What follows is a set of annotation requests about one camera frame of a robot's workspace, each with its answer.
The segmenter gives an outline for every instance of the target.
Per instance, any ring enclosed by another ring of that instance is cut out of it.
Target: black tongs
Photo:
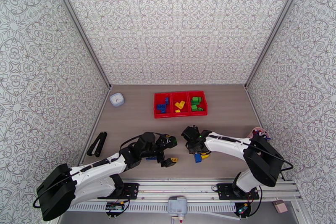
[[[98,158],[102,152],[102,147],[104,146],[107,135],[107,132],[101,132],[87,150],[87,155],[92,156],[94,154]]]

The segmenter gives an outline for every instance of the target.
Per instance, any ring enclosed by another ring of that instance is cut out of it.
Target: white device
[[[110,102],[114,107],[119,107],[124,104],[125,99],[121,93],[116,93],[110,96]]]
[[[172,224],[174,224],[174,219],[178,219],[180,223],[182,223],[184,220],[184,216],[186,215],[187,212],[188,212],[188,202],[185,197],[176,196],[176,197],[169,198],[168,213],[170,215],[174,215],[171,218]]]

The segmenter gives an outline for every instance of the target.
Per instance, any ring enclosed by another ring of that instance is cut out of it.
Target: small white container
[[[123,105],[125,99],[121,93],[116,93],[110,96],[110,102],[114,107],[119,107],[120,105]]]

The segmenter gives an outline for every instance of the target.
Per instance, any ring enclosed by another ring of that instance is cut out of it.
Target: red wire
[[[252,194],[251,194],[251,192],[249,192],[249,194],[251,195],[251,197],[252,197]],[[253,203],[253,201],[254,201],[255,199],[252,197],[252,202],[251,203]]]

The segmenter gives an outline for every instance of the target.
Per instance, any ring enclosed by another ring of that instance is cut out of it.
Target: patterned wallpaper
[[[71,0],[112,84],[245,83],[284,0]]]
[[[336,0],[296,0],[249,87],[314,223],[336,223]]]
[[[77,163],[106,92],[59,0],[0,0],[1,223],[41,223],[36,187]]]

